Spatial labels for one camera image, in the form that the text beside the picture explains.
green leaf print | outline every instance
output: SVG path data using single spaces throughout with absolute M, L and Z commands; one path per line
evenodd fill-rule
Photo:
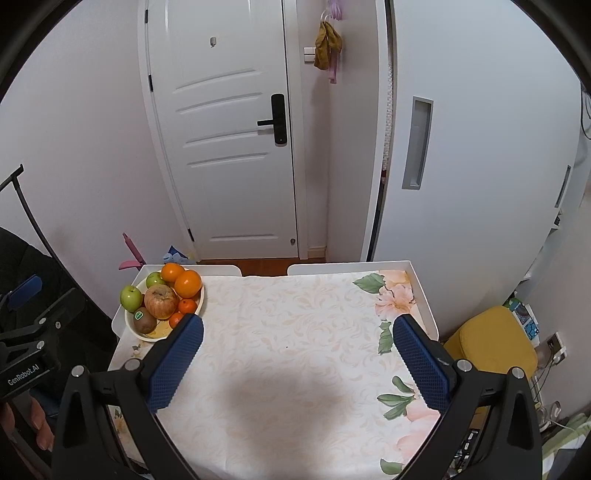
M 392 322 L 383 322 L 379 327 L 382 329 L 382 333 L 379 334 L 378 342 L 378 353 L 390 353 L 392 351 L 392 345 L 394 344 L 394 338 L 392 338 L 392 332 L 390 332 L 390 325 Z
M 384 418 L 386 420 L 393 420 L 397 419 L 400 415 L 406 416 L 406 407 L 408 407 L 409 403 L 414 400 L 414 397 L 407 397 L 405 401 L 398 403 L 394 408 L 388 410 L 384 413 Z
M 404 383 L 402 381 L 402 379 L 399 376 L 395 376 L 392 379 L 392 383 L 394 384 L 394 386 L 399 389 L 402 393 L 412 393 L 414 394 L 414 390 L 412 388 L 410 388 L 406 383 Z
M 387 462 L 383 458 L 379 461 L 379 465 L 386 475 L 398 475 L 404 469 L 404 465 L 396 462 Z
M 384 394 L 378 397 L 378 401 L 382 402 L 384 405 L 388 407 L 395 407 L 400 402 L 407 402 L 408 399 L 414 400 L 414 395 L 412 397 L 403 397 L 402 395 L 392 395 L 392 394 Z
M 377 273 L 370 273 L 353 283 L 367 293 L 379 293 L 379 289 L 386 285 L 384 276 Z

metal screw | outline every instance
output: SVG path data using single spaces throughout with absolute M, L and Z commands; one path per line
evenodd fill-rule
M 133 370 L 137 370 L 140 365 L 141 362 L 137 358 L 130 358 L 125 362 L 124 368 L 131 372 Z
M 76 365 L 73 369 L 72 369 L 72 376 L 73 377 L 81 377 L 82 374 L 84 373 L 84 367 L 82 365 Z
M 468 360 L 458 360 L 457 367 L 462 370 L 462 372 L 469 372 L 472 370 L 472 364 Z
M 515 378 L 523 378 L 525 376 L 525 372 L 519 367 L 513 367 L 511 373 Z

white door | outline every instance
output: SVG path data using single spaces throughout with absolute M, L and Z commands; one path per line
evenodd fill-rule
M 297 257 L 289 114 L 277 0 L 151 0 L 148 50 L 170 173 L 202 258 Z
M 394 144 L 373 260 L 411 260 L 451 333 L 505 301 L 550 232 L 580 84 L 512 2 L 395 0 L 394 15 Z

electrical outlet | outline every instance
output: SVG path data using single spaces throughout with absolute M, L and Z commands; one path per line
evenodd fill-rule
M 550 348 L 550 355 L 552 356 L 552 363 L 558 365 L 562 360 L 566 358 L 566 346 L 560 338 L 560 334 L 556 332 L 548 340 L 546 340 L 548 348 Z

yellow cloth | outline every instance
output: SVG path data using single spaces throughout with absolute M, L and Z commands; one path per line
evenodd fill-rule
M 521 367 L 531 378 L 538 365 L 534 347 L 513 314 L 493 307 L 468 320 L 444 345 L 458 360 L 469 360 L 478 370 L 506 374 Z
M 330 66 L 330 54 L 332 51 L 340 53 L 343 48 L 343 40 L 328 22 L 320 23 L 320 31 L 316 37 L 316 55 L 314 67 L 320 70 L 328 70 Z

